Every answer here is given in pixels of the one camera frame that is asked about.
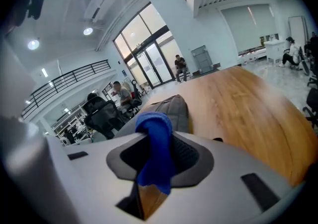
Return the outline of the white ceiling air conditioner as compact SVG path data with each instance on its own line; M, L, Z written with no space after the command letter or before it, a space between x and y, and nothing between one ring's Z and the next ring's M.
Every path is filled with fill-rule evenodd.
M97 23L102 20L115 0L90 0L85 13L84 19Z

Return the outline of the grey metal cabinet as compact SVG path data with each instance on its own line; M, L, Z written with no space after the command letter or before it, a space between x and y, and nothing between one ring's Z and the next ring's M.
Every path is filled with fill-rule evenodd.
M197 69L201 74L213 70L212 60L205 45L192 50L191 54L195 60Z

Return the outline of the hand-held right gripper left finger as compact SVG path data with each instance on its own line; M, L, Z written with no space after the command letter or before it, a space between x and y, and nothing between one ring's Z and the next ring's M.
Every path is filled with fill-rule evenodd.
M145 224L117 207L131 194L134 182L118 178L106 163L113 149L142 138L137 133L87 145L65 148L53 145L54 164L79 224Z

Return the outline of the black mesh office chair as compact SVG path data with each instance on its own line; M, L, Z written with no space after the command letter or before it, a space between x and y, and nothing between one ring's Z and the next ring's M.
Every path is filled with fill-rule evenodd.
M112 100L106 101L104 107L86 115L84 119L87 127L101 133L108 140L115 137L113 130L120 131L128 121Z

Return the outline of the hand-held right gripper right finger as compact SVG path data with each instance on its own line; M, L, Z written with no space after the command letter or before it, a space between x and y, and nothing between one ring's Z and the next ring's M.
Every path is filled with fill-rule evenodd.
M214 167L198 185L172 189L147 224L270 224L281 216L303 189L260 160L227 143L181 133L206 147ZM263 210L242 177L256 174L277 196L276 204Z

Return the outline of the white cabinet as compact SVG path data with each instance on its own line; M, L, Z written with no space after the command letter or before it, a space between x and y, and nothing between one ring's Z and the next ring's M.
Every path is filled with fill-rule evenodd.
M272 61L273 64L279 62L284 54L285 42L282 40L265 41L264 47L266 49L267 61Z

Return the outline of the grey backpack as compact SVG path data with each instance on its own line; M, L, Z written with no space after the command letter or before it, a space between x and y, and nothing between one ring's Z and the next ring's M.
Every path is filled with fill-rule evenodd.
M160 102L151 103L139 111L138 114L127 122L114 138L119 138L133 134L137 119L146 113L164 113L171 120L172 130L184 133L192 132L192 125L189 116L187 103L180 95L174 95Z

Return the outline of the grey window blind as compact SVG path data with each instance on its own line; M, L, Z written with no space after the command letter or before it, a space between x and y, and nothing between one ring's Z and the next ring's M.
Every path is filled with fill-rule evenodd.
M261 38L278 34L273 9L269 4L244 5L222 10L237 51L261 47Z

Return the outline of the glass entrance doors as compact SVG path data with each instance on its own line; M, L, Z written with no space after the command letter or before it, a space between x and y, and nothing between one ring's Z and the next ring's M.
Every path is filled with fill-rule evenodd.
M143 7L113 40L142 89L176 80L176 56L183 57L167 24L152 5Z

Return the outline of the black balcony railing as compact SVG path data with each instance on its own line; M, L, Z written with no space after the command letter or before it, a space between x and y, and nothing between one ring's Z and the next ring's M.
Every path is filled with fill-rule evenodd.
M95 75L99 75L111 69L108 60L102 60L95 62L76 70L63 74L43 86L36 89L28 99L25 101L25 107L22 111L22 118L28 118L39 107L45 104L48 100L53 98L60 92L70 88L76 83L82 82L85 79L92 78Z

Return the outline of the blue cloth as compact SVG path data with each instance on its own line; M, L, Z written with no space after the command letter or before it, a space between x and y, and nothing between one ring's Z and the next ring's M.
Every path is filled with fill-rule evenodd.
M150 156L137 176L141 186L155 185L162 193L171 192L171 178L176 174L170 154L172 122L160 112L145 112L137 117L136 133L145 133L150 139Z

